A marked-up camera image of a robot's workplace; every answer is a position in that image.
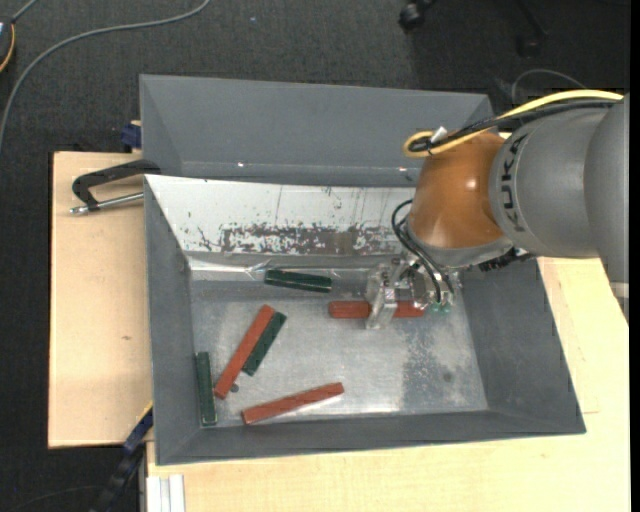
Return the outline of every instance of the gray bin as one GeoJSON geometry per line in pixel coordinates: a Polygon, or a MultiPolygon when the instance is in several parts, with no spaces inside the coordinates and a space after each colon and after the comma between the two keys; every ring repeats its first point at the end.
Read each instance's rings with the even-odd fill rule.
{"type": "Polygon", "coordinates": [[[330,300],[361,297],[366,268],[399,251],[385,212],[411,196],[421,164],[402,155],[406,137],[487,116],[486,97],[175,77],[143,77],[141,89],[145,158],[165,174],[200,178],[145,182],[159,464],[585,431],[535,262],[468,271],[449,314],[396,320],[386,330],[327,313],[330,300]],[[211,178],[269,185],[234,189],[211,178]],[[238,194],[232,212],[217,208],[229,190],[238,194]],[[278,190],[288,191],[291,211],[304,210],[310,192],[330,198],[300,222],[309,236],[318,229],[339,241],[323,246],[338,253],[291,254],[286,244],[212,250],[233,218],[250,223],[253,207],[290,238],[282,229],[289,219],[267,215],[278,190]],[[362,194],[366,204],[393,199],[374,226],[385,243],[344,242],[364,221],[375,224],[365,208],[331,222],[338,204],[350,208],[362,194]],[[334,288],[321,295],[269,287],[265,265],[325,273],[334,288]],[[239,391],[217,401],[218,425],[201,428],[194,353],[211,352],[215,381],[264,303],[288,316],[285,328],[258,373],[241,375],[239,391]],[[240,422],[243,407],[335,380],[345,394],[328,404],[240,422]]]}

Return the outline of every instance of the red rectangular block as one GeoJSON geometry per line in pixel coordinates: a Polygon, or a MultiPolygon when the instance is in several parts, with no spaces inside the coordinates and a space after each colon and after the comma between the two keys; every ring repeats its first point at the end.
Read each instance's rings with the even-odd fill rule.
{"type": "MultiPolygon", "coordinates": [[[[339,300],[329,303],[329,314],[333,318],[368,318],[371,304],[364,300],[339,300]]],[[[393,318],[418,318],[424,310],[416,308],[409,300],[398,301],[393,318]]]]}
{"type": "Polygon", "coordinates": [[[223,400],[226,398],[231,386],[233,386],[233,383],[238,378],[244,363],[247,362],[247,359],[251,355],[251,352],[253,352],[260,336],[267,328],[267,325],[269,325],[274,314],[275,310],[272,307],[265,305],[260,308],[258,315],[251,324],[251,327],[249,327],[244,338],[242,338],[235,354],[233,354],[233,357],[227,364],[227,367],[222,372],[222,375],[220,375],[215,388],[213,388],[213,392],[218,398],[223,400]]]}
{"type": "Polygon", "coordinates": [[[242,411],[242,420],[246,425],[251,425],[257,421],[280,416],[287,412],[299,409],[305,405],[314,404],[322,400],[327,400],[344,393],[344,387],[341,382],[334,382],[319,388],[303,391],[295,395],[287,396],[267,402],[262,405],[256,405],[242,411]]]}

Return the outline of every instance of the dark green foam bar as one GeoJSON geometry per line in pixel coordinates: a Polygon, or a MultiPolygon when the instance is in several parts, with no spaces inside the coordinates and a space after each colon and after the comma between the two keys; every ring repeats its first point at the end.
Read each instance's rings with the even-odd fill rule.
{"type": "Polygon", "coordinates": [[[196,353],[196,377],[198,379],[198,400],[200,402],[200,424],[212,427],[218,421],[216,404],[213,399],[211,379],[211,359],[209,352],[196,353]]]}
{"type": "Polygon", "coordinates": [[[331,279],[311,274],[298,272],[285,272],[284,270],[267,270],[264,276],[265,284],[306,290],[309,292],[329,293],[331,291],[331,279]]]}
{"type": "Polygon", "coordinates": [[[284,325],[284,322],[287,320],[287,317],[282,313],[278,313],[277,311],[274,313],[273,317],[267,324],[266,329],[260,335],[260,339],[258,339],[258,343],[251,352],[251,355],[244,363],[242,367],[242,371],[248,375],[253,376],[256,371],[258,371],[258,366],[262,363],[262,360],[267,355],[269,348],[273,344],[276,336],[280,332],[280,329],[284,325]]]}

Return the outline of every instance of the cable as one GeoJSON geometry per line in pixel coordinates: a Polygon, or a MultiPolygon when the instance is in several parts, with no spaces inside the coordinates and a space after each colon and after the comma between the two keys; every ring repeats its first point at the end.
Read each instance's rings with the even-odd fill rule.
{"type": "Polygon", "coordinates": [[[402,203],[400,203],[393,213],[391,214],[391,227],[393,228],[393,232],[396,237],[400,241],[400,243],[407,249],[409,252],[414,254],[419,260],[422,266],[424,267],[427,274],[431,278],[433,286],[436,289],[436,301],[438,303],[442,303],[442,287],[440,285],[441,281],[447,285],[449,292],[453,293],[453,286],[447,274],[445,274],[436,264],[433,259],[424,251],[421,247],[419,247],[416,243],[411,240],[409,234],[405,230],[402,230],[402,226],[407,222],[407,216],[405,216],[400,222],[396,222],[396,217],[398,212],[404,208],[405,206],[411,204],[413,199],[408,199],[402,203]]]}
{"type": "MultiPolygon", "coordinates": [[[[573,100],[580,100],[580,99],[599,99],[604,101],[620,101],[622,98],[623,96],[621,94],[607,92],[607,91],[592,90],[592,89],[564,91],[564,92],[558,92],[555,94],[550,94],[549,96],[544,96],[542,98],[538,98],[536,100],[530,101],[528,103],[520,105],[519,107],[509,110],[499,116],[496,116],[495,118],[490,118],[490,119],[494,119],[495,121],[512,119],[517,115],[520,115],[526,112],[531,112],[536,109],[540,109],[542,107],[550,105],[552,103],[557,103],[561,101],[573,101],[573,100]]],[[[424,158],[428,155],[435,155],[438,153],[442,153],[443,151],[447,151],[448,149],[451,149],[452,147],[455,147],[458,144],[462,144],[463,142],[474,138],[476,135],[479,135],[480,133],[483,133],[489,130],[490,128],[491,126],[484,129],[479,129],[477,131],[466,134],[464,136],[458,136],[457,134],[466,129],[459,130],[457,132],[450,134],[448,137],[445,137],[444,139],[438,142],[429,143],[427,148],[422,151],[413,151],[412,150],[413,144],[416,141],[421,141],[425,137],[430,139],[434,133],[433,131],[418,132],[407,139],[407,141],[404,143],[403,151],[404,151],[404,154],[408,157],[424,158]]]]}
{"type": "Polygon", "coordinates": [[[16,21],[18,21],[22,17],[22,15],[25,14],[29,9],[31,9],[37,2],[38,0],[31,0],[24,7],[22,7],[22,9],[20,9],[13,15],[13,22],[15,23],[16,21]]]}
{"type": "Polygon", "coordinates": [[[99,29],[91,30],[91,31],[85,32],[83,34],[79,34],[79,35],[70,37],[69,39],[65,39],[64,41],[61,41],[61,42],[55,44],[54,46],[52,46],[51,48],[49,48],[45,52],[41,53],[22,72],[22,75],[20,75],[20,78],[18,78],[18,80],[16,81],[16,84],[13,87],[13,90],[11,91],[11,94],[9,95],[9,99],[7,100],[7,105],[5,106],[4,113],[2,115],[2,120],[0,121],[0,157],[2,156],[2,145],[3,145],[3,142],[4,142],[5,132],[6,132],[6,129],[7,129],[7,123],[9,121],[9,114],[11,112],[11,108],[13,107],[13,103],[15,102],[16,96],[18,95],[18,91],[20,91],[20,87],[22,86],[22,84],[24,83],[26,78],[29,76],[31,71],[33,71],[33,69],[38,64],[40,64],[40,62],[42,62],[47,57],[49,57],[51,54],[55,53],[56,51],[60,50],[61,48],[64,48],[65,46],[67,46],[69,44],[72,44],[72,43],[75,43],[77,41],[81,41],[83,39],[87,39],[89,37],[98,36],[98,35],[101,35],[101,34],[111,34],[113,32],[124,32],[124,31],[128,31],[128,30],[139,30],[139,29],[144,29],[144,28],[160,27],[160,26],[163,26],[163,25],[169,25],[170,23],[177,23],[179,21],[186,20],[187,18],[191,18],[192,16],[195,16],[196,14],[200,13],[210,3],[211,3],[211,0],[204,0],[204,2],[202,2],[202,4],[200,4],[199,7],[196,7],[195,9],[193,9],[193,10],[191,10],[191,11],[185,13],[185,14],[180,14],[180,15],[174,16],[172,18],[165,18],[165,19],[156,20],[156,21],[145,21],[145,22],[142,22],[142,23],[132,23],[130,25],[117,25],[115,27],[107,27],[107,28],[99,28],[99,29]]]}
{"type": "MultiPolygon", "coordinates": [[[[482,133],[490,128],[494,128],[494,127],[502,128],[505,125],[512,123],[513,121],[529,122],[529,121],[532,121],[541,117],[549,116],[552,114],[566,112],[568,110],[575,110],[578,108],[609,108],[609,107],[612,107],[613,105],[615,105],[615,103],[609,102],[609,101],[603,102],[600,100],[598,101],[578,100],[571,103],[547,105],[540,109],[522,112],[514,116],[505,117],[503,119],[500,119],[498,117],[489,117],[489,118],[482,119],[480,121],[476,121],[473,124],[470,124],[468,126],[465,126],[464,128],[461,128],[460,130],[457,130],[456,132],[449,135],[449,137],[447,138],[447,141],[449,141],[449,143],[452,143],[453,141],[456,141],[466,135],[473,135],[475,137],[475,135],[482,133]]],[[[433,154],[434,147],[437,147],[437,143],[432,143],[430,136],[424,135],[419,139],[413,138],[413,140],[408,145],[408,151],[412,153],[416,153],[418,151],[427,151],[433,154]]]]}
{"type": "Polygon", "coordinates": [[[565,75],[564,73],[560,73],[559,71],[553,71],[552,69],[545,69],[545,68],[534,68],[534,69],[530,69],[528,71],[525,71],[524,73],[521,73],[518,76],[518,78],[516,78],[515,81],[513,82],[513,85],[511,86],[511,101],[513,101],[514,103],[516,102],[516,91],[518,89],[518,84],[520,83],[520,81],[523,78],[525,78],[525,77],[527,77],[529,75],[553,75],[553,76],[558,76],[560,78],[564,78],[568,82],[573,83],[574,85],[577,85],[581,89],[586,89],[587,88],[586,85],[582,84],[581,82],[578,82],[575,78],[570,77],[569,75],[565,75]]]}

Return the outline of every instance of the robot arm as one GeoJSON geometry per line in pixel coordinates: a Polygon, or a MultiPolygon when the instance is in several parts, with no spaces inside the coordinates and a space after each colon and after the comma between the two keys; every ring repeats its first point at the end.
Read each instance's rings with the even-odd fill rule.
{"type": "Polygon", "coordinates": [[[471,265],[600,257],[628,319],[629,95],[574,91],[532,104],[493,119],[525,121],[506,141],[487,131],[491,120],[407,141],[425,162],[409,213],[394,219],[402,264],[431,281],[426,306],[446,302],[448,278],[471,265]]]}

